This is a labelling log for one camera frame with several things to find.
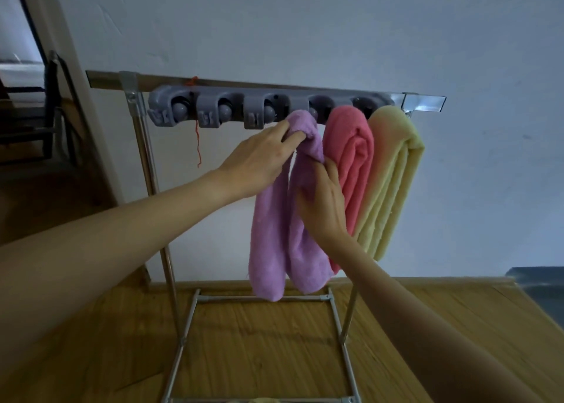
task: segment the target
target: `white wall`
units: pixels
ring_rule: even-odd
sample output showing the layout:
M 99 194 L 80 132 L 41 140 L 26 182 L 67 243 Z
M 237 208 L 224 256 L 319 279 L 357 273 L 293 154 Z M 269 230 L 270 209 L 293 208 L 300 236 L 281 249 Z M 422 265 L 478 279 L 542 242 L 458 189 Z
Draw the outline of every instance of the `white wall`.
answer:
M 382 265 L 499 276 L 564 265 L 564 1 L 60 0 L 82 70 L 446 95 L 413 120 L 427 151 Z M 118 197 L 144 196 L 123 94 L 90 90 Z M 241 124 L 151 126 L 161 188 L 221 163 Z M 252 200 L 171 245 L 180 280 L 244 279 Z M 149 264 L 161 280 L 158 261 Z

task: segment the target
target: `wooden floor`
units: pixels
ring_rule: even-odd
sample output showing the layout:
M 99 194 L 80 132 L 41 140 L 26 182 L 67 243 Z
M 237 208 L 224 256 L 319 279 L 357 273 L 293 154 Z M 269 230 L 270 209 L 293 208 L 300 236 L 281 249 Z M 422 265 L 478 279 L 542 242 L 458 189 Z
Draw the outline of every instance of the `wooden floor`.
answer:
M 0 189 L 4 242 L 101 209 L 81 199 L 64 176 L 10 185 Z M 58 201 L 54 209 L 41 207 L 37 195 L 38 201 L 27 206 L 26 191 L 52 191 L 50 199 Z M 0 401 L 157 401 L 175 335 L 166 295 L 147 293 L 141 282 L 133 274 L 45 336 L 31 359 L 2 379 Z M 335 289 L 341 318 L 349 290 Z M 410 290 L 543 399 L 564 401 L 564 334 L 519 289 L 444 285 Z M 191 292 L 179 297 L 185 309 Z M 349 350 L 365 402 L 430 401 L 362 301 Z M 173 396 L 336 397 L 349 392 L 328 303 L 223 303 L 197 307 Z

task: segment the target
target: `wall-mounted organizer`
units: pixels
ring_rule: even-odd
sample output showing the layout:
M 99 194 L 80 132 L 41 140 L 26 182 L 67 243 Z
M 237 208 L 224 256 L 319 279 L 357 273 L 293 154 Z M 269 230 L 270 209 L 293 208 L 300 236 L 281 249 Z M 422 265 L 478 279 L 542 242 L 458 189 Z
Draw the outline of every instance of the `wall-mounted organizer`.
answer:
M 218 128 L 224 122 L 238 121 L 243 122 L 245 128 L 261 129 L 265 124 L 282 120 L 290 112 L 297 109 L 309 110 L 318 123 L 324 124 L 327 122 L 331 109 L 339 105 L 353 105 L 360 109 L 367 117 L 378 107 L 396 105 L 401 107 L 410 116 L 413 111 L 440 112 L 446 100 L 442 96 L 420 95 L 417 93 L 377 93 L 206 79 L 197 79 L 194 86 L 187 86 L 188 83 L 193 83 L 194 81 L 188 78 L 140 75 L 125 71 L 118 73 L 87 71 L 86 74 L 92 88 L 124 91 L 131 118 L 133 119 L 149 196 L 159 192 L 159 184 L 155 173 L 155 161 L 147 128 L 147 115 L 149 115 L 155 125 L 160 127 L 173 127 L 183 121 L 197 119 L 199 125 L 204 128 Z M 148 111 L 145 109 L 143 92 L 150 92 Z M 178 336 L 178 346 L 173 366 L 167 377 L 161 402 L 248 402 L 248 399 L 237 399 L 236 397 L 225 399 L 171 397 L 171 392 L 180 366 L 180 358 L 186 346 L 186 337 L 198 303 L 212 301 L 269 302 L 255 296 L 206 296 L 202 295 L 200 289 L 198 289 L 194 293 L 187 318 L 182 320 L 179 314 L 177 289 L 168 246 L 160 250 L 160 255 L 165 271 L 174 325 Z M 337 329 L 339 346 L 346 366 L 350 394 L 342 397 L 320 399 L 285 399 L 279 396 L 274 397 L 278 397 L 282 402 L 289 403 L 361 403 L 346 345 L 356 296 L 356 289 L 353 288 L 342 325 L 337 312 L 335 297 L 330 287 L 328 287 L 328 292 L 323 295 L 285 296 L 281 299 L 281 301 L 325 302 L 330 304 L 335 320 L 335 328 Z

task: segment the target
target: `folded towel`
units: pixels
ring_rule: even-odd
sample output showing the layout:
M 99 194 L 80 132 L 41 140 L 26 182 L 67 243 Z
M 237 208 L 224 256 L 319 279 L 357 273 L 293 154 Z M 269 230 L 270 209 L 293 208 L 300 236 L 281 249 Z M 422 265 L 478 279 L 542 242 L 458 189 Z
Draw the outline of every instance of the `folded towel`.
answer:
M 296 150 L 296 162 L 290 177 L 288 190 L 288 209 L 290 212 L 288 254 L 290 265 L 288 275 L 295 286 L 303 293 L 313 293 L 321 289 L 333 276 L 329 258 L 321 250 L 305 229 L 296 208 L 296 193 L 303 188 L 307 197 L 315 193 L 315 172 L 311 159 L 325 162 L 323 144 L 317 123 L 307 111 L 292 112 L 286 118 L 290 122 L 290 132 L 303 131 L 306 140 Z
M 255 295 L 271 301 L 284 295 L 286 273 L 304 293 L 319 290 L 332 276 L 327 255 L 305 230 L 295 203 L 298 188 L 310 195 L 315 189 L 308 157 L 324 160 L 317 123 L 302 110 L 286 120 L 290 124 L 286 137 L 303 131 L 306 140 L 298 146 L 291 179 L 289 158 L 274 183 L 257 195 L 251 227 L 249 280 Z
M 374 259 L 386 252 L 425 146 L 396 106 L 378 108 L 368 120 L 374 159 L 356 221 L 357 241 Z
M 353 235 L 374 156 L 372 131 L 360 110 L 339 106 L 331 111 L 323 134 L 323 153 L 337 164 L 347 231 Z M 341 269 L 332 260 L 330 264 L 335 274 Z

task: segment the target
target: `left arm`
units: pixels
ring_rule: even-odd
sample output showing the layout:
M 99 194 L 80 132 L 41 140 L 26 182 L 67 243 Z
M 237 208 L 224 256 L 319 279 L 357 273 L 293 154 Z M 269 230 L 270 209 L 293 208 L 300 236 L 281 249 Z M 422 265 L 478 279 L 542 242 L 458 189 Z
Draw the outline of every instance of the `left arm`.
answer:
M 245 140 L 217 170 L 153 197 L 0 247 L 0 370 L 204 217 L 270 185 L 303 133 Z

